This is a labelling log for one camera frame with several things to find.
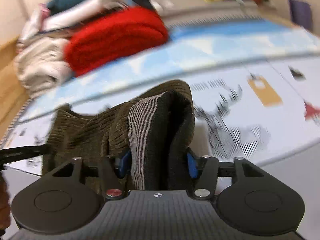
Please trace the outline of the red folded blanket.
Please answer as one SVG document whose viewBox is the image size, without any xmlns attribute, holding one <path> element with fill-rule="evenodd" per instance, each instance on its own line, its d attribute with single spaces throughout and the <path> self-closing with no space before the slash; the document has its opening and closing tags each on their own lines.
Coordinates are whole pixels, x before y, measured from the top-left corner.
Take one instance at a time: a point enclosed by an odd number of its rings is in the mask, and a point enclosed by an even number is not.
<svg viewBox="0 0 320 240">
<path fill-rule="evenodd" d="M 157 12 L 130 7 L 86 24 L 65 47 L 65 60 L 81 76 L 116 59 L 165 44 L 166 26 Z"/>
</svg>

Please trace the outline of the brown corduroy pants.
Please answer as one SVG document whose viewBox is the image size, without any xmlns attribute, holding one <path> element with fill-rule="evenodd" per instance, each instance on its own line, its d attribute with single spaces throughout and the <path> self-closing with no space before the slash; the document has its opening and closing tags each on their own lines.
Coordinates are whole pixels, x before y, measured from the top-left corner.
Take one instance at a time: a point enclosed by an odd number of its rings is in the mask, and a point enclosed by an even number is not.
<svg viewBox="0 0 320 240">
<path fill-rule="evenodd" d="M 183 190 L 190 185 L 187 149 L 195 116 L 190 87 L 171 80 L 97 115 L 60 107 L 48 137 L 47 174 L 73 157 L 95 165 L 102 157 L 132 156 L 133 190 Z"/>
</svg>

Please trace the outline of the white folded bedding stack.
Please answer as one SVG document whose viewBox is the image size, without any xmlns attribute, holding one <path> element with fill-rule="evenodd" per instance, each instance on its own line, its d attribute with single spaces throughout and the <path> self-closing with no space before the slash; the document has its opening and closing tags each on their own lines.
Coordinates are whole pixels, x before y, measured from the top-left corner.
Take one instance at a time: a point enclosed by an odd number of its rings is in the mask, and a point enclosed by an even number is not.
<svg viewBox="0 0 320 240">
<path fill-rule="evenodd" d="M 125 10 L 128 6 L 119 0 L 84 0 L 79 4 L 52 15 L 52 10 L 39 4 L 26 22 L 17 41 L 17 51 L 44 37 L 68 37 L 72 29 L 108 12 Z"/>
</svg>

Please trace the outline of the wooden bed frame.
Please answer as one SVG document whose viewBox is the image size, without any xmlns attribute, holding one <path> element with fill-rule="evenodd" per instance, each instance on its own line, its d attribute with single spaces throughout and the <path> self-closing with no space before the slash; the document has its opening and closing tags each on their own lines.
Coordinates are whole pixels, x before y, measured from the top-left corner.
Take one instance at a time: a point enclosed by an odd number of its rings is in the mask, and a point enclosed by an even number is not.
<svg viewBox="0 0 320 240">
<path fill-rule="evenodd" d="M 15 37 L 1 45 L 1 138 L 5 135 L 18 111 L 29 99 L 28 93 L 20 84 L 14 68 L 17 40 L 18 37 Z"/>
</svg>

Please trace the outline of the purple folder against wall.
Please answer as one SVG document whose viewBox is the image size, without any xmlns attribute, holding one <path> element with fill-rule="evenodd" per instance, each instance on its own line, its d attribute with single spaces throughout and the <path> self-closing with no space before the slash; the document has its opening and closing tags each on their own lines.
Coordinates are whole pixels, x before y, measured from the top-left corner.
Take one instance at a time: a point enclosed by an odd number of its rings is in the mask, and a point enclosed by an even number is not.
<svg viewBox="0 0 320 240">
<path fill-rule="evenodd" d="M 313 19 L 309 3 L 300 0 L 289 0 L 289 9 L 293 23 L 312 31 Z"/>
</svg>

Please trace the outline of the cream folded quilt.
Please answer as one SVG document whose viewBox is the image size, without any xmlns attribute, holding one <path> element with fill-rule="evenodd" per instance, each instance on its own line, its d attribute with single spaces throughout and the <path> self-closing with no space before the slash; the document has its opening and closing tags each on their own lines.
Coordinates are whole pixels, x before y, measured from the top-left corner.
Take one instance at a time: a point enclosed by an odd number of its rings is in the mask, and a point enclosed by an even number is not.
<svg viewBox="0 0 320 240">
<path fill-rule="evenodd" d="M 29 97 L 37 98 L 69 80 L 73 71 L 65 61 L 65 38 L 44 37 L 14 59 L 16 75 Z"/>
</svg>

